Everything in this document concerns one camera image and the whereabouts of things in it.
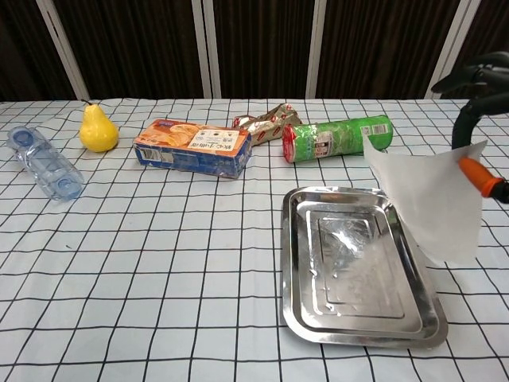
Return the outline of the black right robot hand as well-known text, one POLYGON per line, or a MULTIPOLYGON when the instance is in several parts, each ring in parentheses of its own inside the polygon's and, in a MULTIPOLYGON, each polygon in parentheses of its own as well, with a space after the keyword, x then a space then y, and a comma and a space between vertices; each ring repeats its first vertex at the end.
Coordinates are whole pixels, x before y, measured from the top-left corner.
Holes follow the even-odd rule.
MULTIPOLYGON (((474 127, 482 117, 509 113, 509 53, 493 52, 474 57, 464 67, 452 70, 436 82, 431 91, 443 94, 473 85, 485 85, 493 93, 470 99, 461 108, 453 125, 454 150, 471 144, 474 127)), ((472 158, 460 159, 458 166, 482 197, 509 204, 508 180, 492 175, 484 165, 472 158)))

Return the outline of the translucent baking paper sheet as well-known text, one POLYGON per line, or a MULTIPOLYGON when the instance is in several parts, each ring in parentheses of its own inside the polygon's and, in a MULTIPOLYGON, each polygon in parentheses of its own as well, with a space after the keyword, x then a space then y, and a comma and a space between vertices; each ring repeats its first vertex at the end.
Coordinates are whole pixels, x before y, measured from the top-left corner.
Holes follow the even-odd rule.
POLYGON ((482 196, 458 161, 486 142, 428 156, 387 154, 363 138, 363 156, 417 245, 435 262, 470 264, 480 238, 482 196))

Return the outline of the silver metal tray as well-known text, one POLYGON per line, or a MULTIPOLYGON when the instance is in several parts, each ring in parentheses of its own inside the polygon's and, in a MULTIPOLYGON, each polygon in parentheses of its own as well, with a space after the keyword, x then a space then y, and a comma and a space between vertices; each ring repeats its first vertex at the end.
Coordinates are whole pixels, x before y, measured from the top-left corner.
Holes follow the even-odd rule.
POLYGON ((282 314, 300 338, 392 349, 445 341, 424 255, 383 191, 289 191, 281 246, 282 314))

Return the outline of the green chips can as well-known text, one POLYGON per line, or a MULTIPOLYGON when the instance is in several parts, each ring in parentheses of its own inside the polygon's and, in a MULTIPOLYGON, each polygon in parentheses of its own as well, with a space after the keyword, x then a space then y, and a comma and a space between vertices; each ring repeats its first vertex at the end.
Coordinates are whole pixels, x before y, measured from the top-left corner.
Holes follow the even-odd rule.
POLYGON ((283 156, 288 163, 294 163, 361 154, 364 138, 369 138, 375 149, 385 150, 392 142, 393 133, 393 124, 386 115, 326 123, 288 124, 282 132, 283 156))

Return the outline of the crumpled gold red wrapper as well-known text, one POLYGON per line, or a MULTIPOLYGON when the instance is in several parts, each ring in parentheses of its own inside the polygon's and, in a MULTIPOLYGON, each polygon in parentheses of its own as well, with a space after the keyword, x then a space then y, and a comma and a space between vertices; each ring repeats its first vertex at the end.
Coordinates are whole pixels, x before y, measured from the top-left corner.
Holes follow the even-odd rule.
POLYGON ((297 111, 289 103, 281 103, 268 111, 265 115, 241 115, 235 117, 232 127, 248 131, 251 134, 251 143, 258 146, 264 142, 282 137, 286 125, 301 125, 297 111))

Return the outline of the orange and blue snack box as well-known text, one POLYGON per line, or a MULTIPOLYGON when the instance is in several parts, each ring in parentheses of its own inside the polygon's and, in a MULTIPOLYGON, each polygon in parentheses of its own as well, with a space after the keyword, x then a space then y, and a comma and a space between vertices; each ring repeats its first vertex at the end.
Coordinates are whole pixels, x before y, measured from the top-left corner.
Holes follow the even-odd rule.
POLYGON ((237 178, 252 144, 245 130, 157 119, 134 139, 134 149, 144 166, 237 178))

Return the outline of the checked white tablecloth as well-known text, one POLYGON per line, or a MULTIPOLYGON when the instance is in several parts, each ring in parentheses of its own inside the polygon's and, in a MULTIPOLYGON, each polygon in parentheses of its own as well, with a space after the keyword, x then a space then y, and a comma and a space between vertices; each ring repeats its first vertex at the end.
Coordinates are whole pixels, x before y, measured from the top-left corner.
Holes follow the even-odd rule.
POLYGON ((374 187, 359 156, 288 164, 255 147, 240 178, 144 167, 155 119, 228 127, 274 99, 105 99, 118 146, 85 150, 80 101, 0 103, 0 382, 509 382, 509 206, 484 202, 473 263, 429 273, 449 321, 435 349, 319 345, 282 320, 282 198, 374 187), (6 145, 37 128, 82 174, 49 199, 6 145))

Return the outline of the yellow pear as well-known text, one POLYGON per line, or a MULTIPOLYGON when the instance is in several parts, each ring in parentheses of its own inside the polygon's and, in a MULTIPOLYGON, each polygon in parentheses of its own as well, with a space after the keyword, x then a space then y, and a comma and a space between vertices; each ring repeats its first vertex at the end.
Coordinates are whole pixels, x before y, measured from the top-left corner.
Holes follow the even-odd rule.
POLYGON ((102 153, 113 149, 118 144, 119 129, 97 103, 87 101, 79 138, 86 149, 102 153))

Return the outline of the clear plastic water bottle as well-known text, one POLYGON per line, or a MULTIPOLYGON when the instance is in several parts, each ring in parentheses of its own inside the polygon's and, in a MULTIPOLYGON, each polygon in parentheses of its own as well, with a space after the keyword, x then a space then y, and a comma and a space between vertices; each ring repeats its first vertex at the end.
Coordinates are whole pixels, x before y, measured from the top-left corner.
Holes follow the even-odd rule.
POLYGON ((82 193, 81 172, 37 128, 13 128, 6 145, 49 199, 70 201, 82 193))

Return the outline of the white partition frame post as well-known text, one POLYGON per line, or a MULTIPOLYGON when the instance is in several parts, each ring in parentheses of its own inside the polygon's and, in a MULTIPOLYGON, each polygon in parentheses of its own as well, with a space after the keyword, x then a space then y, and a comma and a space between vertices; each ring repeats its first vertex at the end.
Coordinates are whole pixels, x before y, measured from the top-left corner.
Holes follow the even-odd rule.
POLYGON ((220 63, 213 0, 191 0, 200 78, 205 99, 220 99, 220 63))
POLYGON ((324 31, 327 0, 315 0, 313 8, 313 23, 309 46, 309 60, 306 77, 305 98, 315 99, 317 79, 321 60, 321 46, 324 31))
POLYGON ((439 98, 439 95, 433 93, 431 88, 453 69, 479 4, 480 0, 460 0, 426 90, 425 99, 439 98))
POLYGON ((77 99, 89 100, 87 86, 53 0, 35 0, 77 99))

